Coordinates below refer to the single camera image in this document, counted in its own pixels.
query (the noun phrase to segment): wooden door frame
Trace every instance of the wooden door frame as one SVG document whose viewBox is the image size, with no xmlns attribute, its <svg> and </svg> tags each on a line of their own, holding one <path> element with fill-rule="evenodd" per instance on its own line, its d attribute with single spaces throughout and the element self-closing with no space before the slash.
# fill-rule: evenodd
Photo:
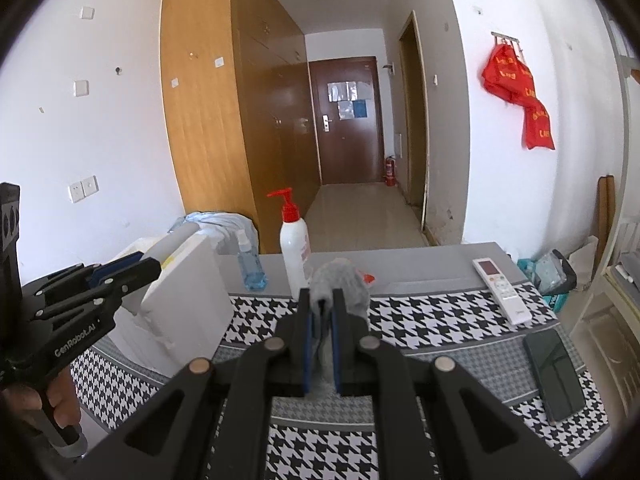
<svg viewBox="0 0 640 480">
<path fill-rule="evenodd" d="M 421 229 L 424 231 L 425 228 L 427 227 L 426 225 L 426 216 L 427 216 L 427 201 L 429 199 L 429 191 L 430 191 L 430 185 L 431 185 L 431 179 L 430 179 L 430 173 L 431 173 L 431 142 L 430 142 L 430 128 L 429 128 L 429 97 L 427 95 L 427 81 L 426 81 L 426 72 L 424 71 L 424 53 L 422 50 L 422 40 L 420 38 L 420 29 L 418 28 L 418 19 L 417 16 L 415 14 L 415 9 L 411 11 L 411 13 L 409 14 L 409 17 L 407 18 L 406 22 L 404 23 L 404 26 L 402 27 L 400 34 L 398 35 L 398 45 L 399 45 L 399 54 L 400 54 L 400 66 L 401 66 L 401 71 L 402 71 L 402 91 L 404 92 L 404 95 L 402 96 L 403 100 L 404 100 L 404 122 L 406 125 L 406 145 L 407 145 L 407 176 L 408 176 L 408 187 L 411 186 L 411 164 L 412 164 L 412 153 L 411 153 L 411 143 L 410 143 L 410 137 L 411 137 L 411 131 L 409 131 L 409 108 L 407 105 L 407 94 L 409 89 L 407 88 L 407 82 L 406 82 L 406 77 L 404 76 L 404 55 L 403 55 L 403 50 L 402 50 L 402 37 L 404 36 L 404 34 L 407 32 L 407 30 L 409 29 L 409 27 L 413 24 L 414 26 L 414 33 L 415 33 L 415 41 L 418 44 L 418 58 L 420 59 L 420 68 L 422 69 L 422 76 L 421 76 L 421 81 L 422 81 L 422 94 L 424 96 L 424 122 L 426 124 L 426 131 L 425 131 L 425 135 L 426 135 L 426 149 L 427 149 L 427 153 L 426 153 L 426 168 L 425 168 L 425 175 L 424 175 L 424 201 L 422 203 L 422 222 L 420 224 Z"/>
<path fill-rule="evenodd" d="M 322 160 L 320 157 L 320 126 L 321 122 L 318 121 L 318 113 L 320 108 L 318 104 L 320 102 L 320 96 L 318 95 L 318 84 L 314 80 L 313 73 L 311 71 L 311 65 L 322 65 L 328 64 L 334 61 L 340 60 L 349 60 L 353 62 L 372 62 L 375 65 L 375 70 L 372 71 L 373 74 L 373 99 L 376 102 L 376 129 L 378 131 L 378 149 L 382 156 L 380 157 L 380 182 L 383 181 L 385 175 L 385 136 L 383 133 L 383 122 L 382 122 L 382 99 L 380 98 L 380 79 L 378 77 L 378 58 L 376 56 L 365 56 L 365 57 L 337 57 L 335 59 L 319 59 L 317 61 L 309 61 L 309 79 L 311 81 L 311 91 L 312 91 L 312 101 L 314 106 L 314 120 L 316 122 L 316 139 L 318 142 L 318 163 L 320 164 L 320 175 L 322 178 Z"/>
</svg>

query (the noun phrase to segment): red bottle cap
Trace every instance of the red bottle cap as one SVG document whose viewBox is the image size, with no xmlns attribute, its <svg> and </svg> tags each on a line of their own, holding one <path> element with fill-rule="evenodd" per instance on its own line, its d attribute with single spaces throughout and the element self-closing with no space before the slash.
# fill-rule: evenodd
<svg viewBox="0 0 640 480">
<path fill-rule="evenodd" d="M 269 193 L 267 195 L 267 197 L 269 198 L 273 196 L 284 197 L 284 205 L 282 206 L 282 221 L 285 224 L 293 224 L 300 220 L 300 209 L 291 201 L 291 193 L 293 193 L 293 188 L 287 187 L 287 189 L 274 191 L 273 193 Z"/>
</svg>

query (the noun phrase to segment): gray plush toy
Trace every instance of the gray plush toy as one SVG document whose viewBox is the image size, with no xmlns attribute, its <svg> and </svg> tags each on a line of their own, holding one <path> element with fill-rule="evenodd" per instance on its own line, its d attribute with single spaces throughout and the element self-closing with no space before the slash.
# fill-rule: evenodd
<svg viewBox="0 0 640 480">
<path fill-rule="evenodd" d="M 320 267 L 310 284 L 311 313 L 314 318 L 313 355 L 318 356 L 322 377 L 334 381 L 334 352 L 331 336 L 331 310 L 334 307 L 334 288 L 341 288 L 348 314 L 359 316 L 369 326 L 370 294 L 356 267 L 344 258 Z"/>
</svg>

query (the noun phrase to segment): wooden wardrobe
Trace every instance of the wooden wardrobe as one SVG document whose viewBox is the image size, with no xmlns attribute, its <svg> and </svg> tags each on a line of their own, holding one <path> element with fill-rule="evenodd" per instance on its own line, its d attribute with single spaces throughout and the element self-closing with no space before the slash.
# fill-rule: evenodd
<svg viewBox="0 0 640 480">
<path fill-rule="evenodd" d="M 280 252 L 281 198 L 320 187 L 305 37 L 277 0 L 162 0 L 164 113 L 187 213 L 251 218 Z"/>
</svg>

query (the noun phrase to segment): white pump bottle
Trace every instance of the white pump bottle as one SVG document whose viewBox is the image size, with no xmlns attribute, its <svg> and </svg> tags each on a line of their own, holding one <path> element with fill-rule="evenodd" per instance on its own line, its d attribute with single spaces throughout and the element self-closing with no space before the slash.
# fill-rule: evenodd
<svg viewBox="0 0 640 480">
<path fill-rule="evenodd" d="M 280 230 L 280 248 L 287 269 L 287 279 L 294 301 L 300 297 L 300 289 L 307 288 L 311 282 L 313 268 L 309 262 L 311 246 L 309 231 L 305 221 L 300 218 L 300 209 L 291 200 L 293 190 L 289 187 L 270 193 L 268 196 L 282 196 L 282 229 Z"/>
</svg>

